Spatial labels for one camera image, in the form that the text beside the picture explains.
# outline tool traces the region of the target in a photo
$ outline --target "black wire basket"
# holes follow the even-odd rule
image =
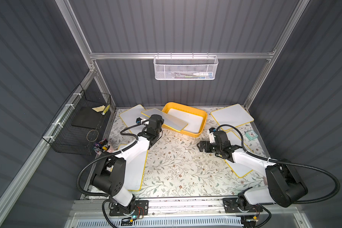
[[[75,122],[78,122],[78,115],[81,115],[83,109],[89,110],[91,108],[100,107],[104,105],[105,110],[109,110],[101,115],[99,121],[95,121],[92,127],[79,127]],[[68,154],[91,155],[94,154],[94,143],[101,141],[104,135],[106,125],[111,116],[111,97],[106,93],[93,92],[89,90],[82,90],[77,95],[75,100],[68,108],[64,116],[55,124],[55,130],[51,136],[44,136],[42,138],[50,144],[54,151]]]

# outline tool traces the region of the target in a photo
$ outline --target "metal bracket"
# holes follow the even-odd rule
[[[238,208],[237,199],[238,198],[223,198],[223,205],[224,205],[225,213],[242,212]],[[260,206],[254,206],[254,209],[251,209],[247,212],[263,212],[263,209]]]
[[[299,228],[312,228],[305,213],[294,213],[294,217],[298,222]]]
[[[148,203],[149,203],[148,200],[136,200],[135,203],[136,203],[135,210],[131,215],[138,215],[137,214],[138,207],[140,208],[140,215],[148,215]],[[119,205],[113,204],[110,207],[109,216],[124,216],[124,214],[120,212]]]
[[[253,218],[252,215],[243,215],[239,216],[241,218],[241,223],[245,228],[253,228],[256,226],[256,220]]]

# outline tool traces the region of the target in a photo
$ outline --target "white mesh basket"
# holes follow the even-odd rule
[[[213,80],[217,72],[217,56],[205,58],[154,58],[157,80]]]

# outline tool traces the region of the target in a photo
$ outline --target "yellow sticky note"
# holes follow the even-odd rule
[[[93,108],[93,110],[95,110],[95,111],[97,111],[97,112],[102,112],[102,111],[104,111],[104,109],[105,109],[105,106],[104,106],[104,105],[102,105],[102,106],[100,106],[100,107]]]

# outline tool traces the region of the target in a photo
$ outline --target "aluminum frame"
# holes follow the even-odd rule
[[[90,53],[91,59],[154,59],[157,58],[207,58],[218,59],[272,59],[274,53]]]
[[[106,85],[106,82],[104,80],[103,75],[101,74],[101,71],[99,69],[99,66],[97,65],[96,61],[92,60],[90,58],[90,53],[91,53],[91,48],[89,46],[89,44],[87,43],[87,40],[85,38],[85,35],[81,29],[81,26],[75,16],[75,13],[71,7],[71,4],[68,0],[55,0],[56,4],[59,8],[59,10],[61,11],[62,16],[64,17],[68,28],[70,29],[76,43],[77,46],[79,47],[83,58],[85,59],[87,66],[89,67],[89,69],[94,68],[95,71],[97,72],[97,75],[95,76],[95,81],[96,84],[98,85],[100,92],[101,93],[107,93],[110,94],[110,90],[108,88],[108,86]],[[111,96],[112,98],[112,112],[115,111],[116,108],[116,104],[113,100],[113,96]]]
[[[70,108],[70,104],[72,104],[75,98],[79,96],[78,94],[82,91],[82,88],[86,89],[90,85],[94,76],[94,70],[90,70],[87,73],[87,75],[81,82],[81,86],[78,86],[77,89],[75,89],[73,95],[67,101],[66,104],[68,105],[65,105],[58,116],[55,118],[55,123],[58,123],[61,120],[66,111]],[[56,125],[52,124],[47,130],[45,136],[50,136],[55,128]],[[37,167],[39,166],[49,149],[50,145],[44,139],[41,139],[29,158],[24,163],[24,165],[16,174],[10,185],[0,197],[0,226],[4,222],[5,218],[19,198],[20,194],[23,192],[24,188],[27,186],[29,180],[32,178],[34,172],[37,170]]]
[[[215,197],[171,197],[171,198],[141,198],[140,200],[149,200],[148,215],[145,217],[190,217],[190,216],[241,216],[253,215],[250,213],[225,213],[222,199],[237,198],[237,196],[215,196]],[[104,199],[75,200],[70,211],[65,228],[76,227],[79,220],[82,219],[103,219],[101,205]],[[299,212],[298,205],[291,205],[287,208],[278,205],[265,206],[272,214],[294,214],[298,222],[302,221],[305,215]],[[301,223],[301,228],[310,228],[305,226],[309,224],[308,220]]]
[[[289,21],[287,22],[278,42],[276,43],[276,46],[274,48],[274,56],[271,60],[268,60],[262,69],[259,77],[257,78],[255,84],[252,87],[252,90],[250,94],[248,95],[246,102],[244,103],[244,107],[246,110],[248,110],[253,100],[256,98],[257,93],[260,91],[260,88],[262,87],[262,84],[266,80],[267,76],[269,75],[272,67],[274,66],[277,58],[279,57],[281,51],[283,50],[287,40],[289,39],[292,30],[294,30],[296,24],[298,23],[301,15],[303,14],[305,8],[307,7],[310,0],[300,0],[298,4],[296,5],[294,12],[290,16]]]

